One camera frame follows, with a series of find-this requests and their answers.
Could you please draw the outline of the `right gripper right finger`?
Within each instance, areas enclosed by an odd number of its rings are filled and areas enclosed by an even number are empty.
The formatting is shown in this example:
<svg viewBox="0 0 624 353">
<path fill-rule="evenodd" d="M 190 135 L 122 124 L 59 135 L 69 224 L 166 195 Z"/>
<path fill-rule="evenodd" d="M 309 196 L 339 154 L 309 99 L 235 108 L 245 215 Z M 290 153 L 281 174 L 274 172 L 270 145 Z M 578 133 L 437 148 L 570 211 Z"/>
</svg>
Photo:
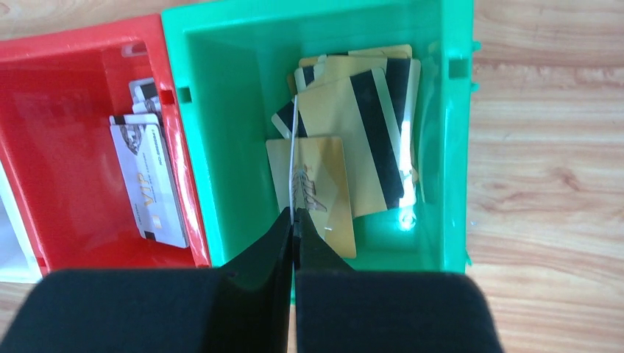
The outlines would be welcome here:
<svg viewBox="0 0 624 353">
<path fill-rule="evenodd" d="M 299 352 L 501 352 L 487 301 L 467 276 L 357 271 L 294 217 Z"/>
</svg>

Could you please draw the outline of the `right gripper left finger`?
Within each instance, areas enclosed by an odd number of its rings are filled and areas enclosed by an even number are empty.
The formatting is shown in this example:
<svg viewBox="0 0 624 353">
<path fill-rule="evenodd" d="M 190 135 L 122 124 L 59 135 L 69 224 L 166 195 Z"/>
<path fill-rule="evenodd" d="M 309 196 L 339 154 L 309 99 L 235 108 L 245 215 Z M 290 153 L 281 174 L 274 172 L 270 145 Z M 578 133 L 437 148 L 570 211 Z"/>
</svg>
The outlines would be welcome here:
<svg viewBox="0 0 624 353">
<path fill-rule="evenodd" d="M 269 230 L 218 268 L 82 269 L 45 277 L 3 352 L 285 352 L 292 225 Z"/>
</svg>

